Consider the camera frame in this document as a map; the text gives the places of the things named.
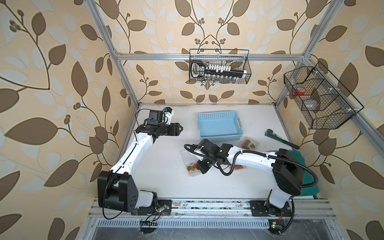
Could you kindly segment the packed strawberries cluster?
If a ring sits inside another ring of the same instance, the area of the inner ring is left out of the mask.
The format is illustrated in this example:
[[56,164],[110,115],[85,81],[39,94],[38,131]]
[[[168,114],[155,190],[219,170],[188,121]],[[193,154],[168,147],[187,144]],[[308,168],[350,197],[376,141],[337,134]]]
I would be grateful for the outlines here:
[[242,148],[246,150],[255,150],[256,145],[249,139],[244,140],[242,144]]

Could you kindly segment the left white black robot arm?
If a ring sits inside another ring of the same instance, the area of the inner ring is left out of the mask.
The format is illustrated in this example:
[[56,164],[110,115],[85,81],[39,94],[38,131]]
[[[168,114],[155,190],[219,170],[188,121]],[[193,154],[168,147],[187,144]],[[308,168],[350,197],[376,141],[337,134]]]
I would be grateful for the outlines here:
[[133,173],[147,151],[160,136],[179,136],[183,127],[179,123],[139,125],[134,130],[134,141],[109,171],[102,171],[98,178],[98,203],[102,209],[145,214],[159,207],[157,193],[138,190]]

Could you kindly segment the clear clamshell container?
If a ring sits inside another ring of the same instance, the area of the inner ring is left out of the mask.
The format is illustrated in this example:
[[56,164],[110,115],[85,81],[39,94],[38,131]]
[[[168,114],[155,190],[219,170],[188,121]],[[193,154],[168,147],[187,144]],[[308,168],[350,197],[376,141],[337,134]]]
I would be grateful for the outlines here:
[[232,165],[231,166],[231,170],[234,170],[234,171],[238,171],[238,170],[243,170],[245,169],[246,167],[243,166],[243,165]]
[[[196,164],[197,161],[199,160],[196,155],[191,154],[187,150],[181,150],[180,151],[180,155],[181,155],[182,161],[183,161],[183,163],[185,165],[186,171],[187,171],[187,166],[188,165]],[[195,177],[195,176],[198,176],[198,175],[201,175],[201,174],[202,173],[199,170],[196,171],[196,172],[188,172],[188,175],[190,177]]]
[[259,149],[260,143],[256,140],[253,140],[249,137],[242,137],[240,139],[240,148],[245,150],[257,151]]

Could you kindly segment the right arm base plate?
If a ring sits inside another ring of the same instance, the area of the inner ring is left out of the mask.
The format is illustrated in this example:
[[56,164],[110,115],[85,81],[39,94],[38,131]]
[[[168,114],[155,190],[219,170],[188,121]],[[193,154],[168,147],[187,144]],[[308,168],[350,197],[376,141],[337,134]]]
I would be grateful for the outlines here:
[[253,217],[290,217],[292,215],[292,208],[288,202],[282,209],[262,200],[253,200],[249,203]]

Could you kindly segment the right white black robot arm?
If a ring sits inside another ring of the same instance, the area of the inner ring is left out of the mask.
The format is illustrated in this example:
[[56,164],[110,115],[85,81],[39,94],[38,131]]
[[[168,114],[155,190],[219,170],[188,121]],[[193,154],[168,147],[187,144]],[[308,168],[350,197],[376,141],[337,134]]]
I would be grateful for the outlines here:
[[263,214],[277,216],[283,213],[288,201],[302,192],[305,170],[288,150],[279,149],[277,152],[263,153],[230,144],[222,144],[219,147],[206,139],[188,148],[190,153],[198,157],[197,168],[203,174],[211,167],[216,167],[223,175],[229,176],[235,167],[245,166],[272,175],[274,187],[267,200],[257,207]]

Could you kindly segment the strawberry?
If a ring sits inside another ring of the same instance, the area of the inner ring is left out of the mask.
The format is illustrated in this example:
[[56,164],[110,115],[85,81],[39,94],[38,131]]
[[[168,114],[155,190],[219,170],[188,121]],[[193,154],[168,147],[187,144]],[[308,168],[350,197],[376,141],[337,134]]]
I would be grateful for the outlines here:
[[197,164],[190,164],[190,165],[188,165],[187,166],[187,171],[188,172],[196,172],[196,171],[198,171]]

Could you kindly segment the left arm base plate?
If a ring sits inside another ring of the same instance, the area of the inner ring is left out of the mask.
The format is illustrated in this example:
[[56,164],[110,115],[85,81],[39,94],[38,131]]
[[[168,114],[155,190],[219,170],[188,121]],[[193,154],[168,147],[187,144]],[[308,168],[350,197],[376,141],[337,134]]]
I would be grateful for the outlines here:
[[137,209],[134,209],[131,212],[132,216],[149,216],[151,214],[154,214],[156,210],[160,209],[161,207],[168,206],[168,209],[165,209],[162,211],[162,216],[169,216],[172,211],[172,200],[155,200],[151,206],[149,207],[140,207]]

